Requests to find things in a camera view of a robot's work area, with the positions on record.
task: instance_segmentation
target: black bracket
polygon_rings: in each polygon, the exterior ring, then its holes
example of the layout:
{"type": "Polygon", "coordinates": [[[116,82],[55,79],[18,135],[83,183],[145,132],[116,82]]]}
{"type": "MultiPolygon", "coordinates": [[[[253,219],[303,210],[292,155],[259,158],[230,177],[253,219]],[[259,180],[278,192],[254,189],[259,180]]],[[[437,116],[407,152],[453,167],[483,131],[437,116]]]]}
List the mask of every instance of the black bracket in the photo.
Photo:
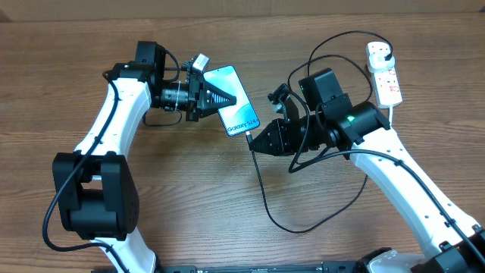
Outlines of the black bracket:
{"type": "MultiPolygon", "coordinates": [[[[80,152],[59,152],[55,156],[52,173],[56,192],[82,157],[80,152]]],[[[139,197],[124,155],[91,155],[64,189],[59,211],[64,229],[76,231],[83,240],[125,240],[138,223],[139,197]],[[89,183],[92,176],[101,176],[102,190],[83,188],[82,184],[89,183]]]]}

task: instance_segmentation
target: white power strip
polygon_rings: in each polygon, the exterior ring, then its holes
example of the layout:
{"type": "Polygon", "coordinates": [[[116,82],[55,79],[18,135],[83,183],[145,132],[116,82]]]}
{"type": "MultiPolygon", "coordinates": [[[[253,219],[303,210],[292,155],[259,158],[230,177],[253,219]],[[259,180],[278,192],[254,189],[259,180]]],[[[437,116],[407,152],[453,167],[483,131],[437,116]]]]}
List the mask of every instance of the white power strip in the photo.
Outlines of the white power strip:
{"type": "Polygon", "coordinates": [[[393,107],[402,102],[401,89],[399,88],[396,69],[394,68],[394,56],[393,66],[386,67],[383,57],[389,54],[390,47],[385,42],[369,42],[365,51],[368,57],[368,68],[372,75],[372,84],[376,91],[377,106],[389,109],[389,121],[392,123],[393,107]]]}
{"type": "Polygon", "coordinates": [[[372,83],[376,90],[379,108],[394,107],[402,102],[401,89],[394,67],[388,71],[372,73],[372,83]]]}

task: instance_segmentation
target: power strip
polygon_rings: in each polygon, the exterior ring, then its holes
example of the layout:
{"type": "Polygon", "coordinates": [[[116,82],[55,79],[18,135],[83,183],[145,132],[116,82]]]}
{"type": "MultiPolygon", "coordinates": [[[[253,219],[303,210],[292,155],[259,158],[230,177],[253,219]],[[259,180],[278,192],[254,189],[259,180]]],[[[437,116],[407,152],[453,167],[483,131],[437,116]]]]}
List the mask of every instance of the power strip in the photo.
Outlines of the power strip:
{"type": "MultiPolygon", "coordinates": [[[[371,60],[377,59],[375,55],[389,54],[390,47],[385,42],[369,42],[365,51],[368,57],[368,67],[371,68],[371,60]]],[[[371,75],[379,108],[392,108],[402,102],[401,89],[394,67],[373,72],[371,75]]]]}

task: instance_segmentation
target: phone screen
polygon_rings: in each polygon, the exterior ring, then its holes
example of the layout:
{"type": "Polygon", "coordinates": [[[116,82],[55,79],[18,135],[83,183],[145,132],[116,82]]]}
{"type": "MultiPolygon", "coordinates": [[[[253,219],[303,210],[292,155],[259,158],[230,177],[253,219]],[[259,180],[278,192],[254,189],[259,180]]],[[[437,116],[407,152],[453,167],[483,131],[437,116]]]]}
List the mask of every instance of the phone screen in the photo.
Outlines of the phone screen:
{"type": "Polygon", "coordinates": [[[219,109],[219,116],[230,137],[259,126],[258,116],[233,66],[205,72],[204,80],[236,97],[235,105],[219,109]]]}

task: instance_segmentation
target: cable connector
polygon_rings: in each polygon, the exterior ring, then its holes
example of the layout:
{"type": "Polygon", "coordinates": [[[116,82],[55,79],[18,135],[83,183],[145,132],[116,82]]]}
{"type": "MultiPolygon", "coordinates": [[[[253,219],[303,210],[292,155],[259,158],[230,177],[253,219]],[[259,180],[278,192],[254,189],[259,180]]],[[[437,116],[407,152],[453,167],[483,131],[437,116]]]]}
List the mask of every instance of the cable connector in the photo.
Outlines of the cable connector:
{"type": "Polygon", "coordinates": [[[246,132],[246,140],[248,141],[248,145],[251,144],[251,142],[252,142],[251,131],[246,132]]]}

